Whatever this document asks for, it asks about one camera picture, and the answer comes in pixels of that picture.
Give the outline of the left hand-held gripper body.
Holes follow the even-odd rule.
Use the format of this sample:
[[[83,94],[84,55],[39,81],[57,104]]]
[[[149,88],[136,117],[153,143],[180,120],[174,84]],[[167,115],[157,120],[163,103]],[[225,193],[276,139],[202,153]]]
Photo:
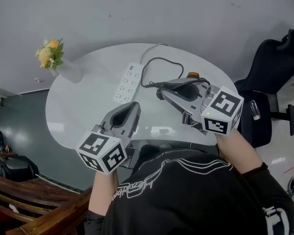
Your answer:
[[[88,168],[111,174],[127,159],[125,148],[129,143],[124,130],[117,133],[96,124],[92,131],[84,133],[75,150]]]

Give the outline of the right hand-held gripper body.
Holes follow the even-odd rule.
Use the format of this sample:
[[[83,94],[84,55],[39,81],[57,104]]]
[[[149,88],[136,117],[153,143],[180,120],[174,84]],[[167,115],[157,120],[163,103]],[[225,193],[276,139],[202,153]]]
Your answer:
[[[240,120],[244,99],[224,86],[185,85],[182,95],[192,100],[182,122],[204,134],[229,135]]]

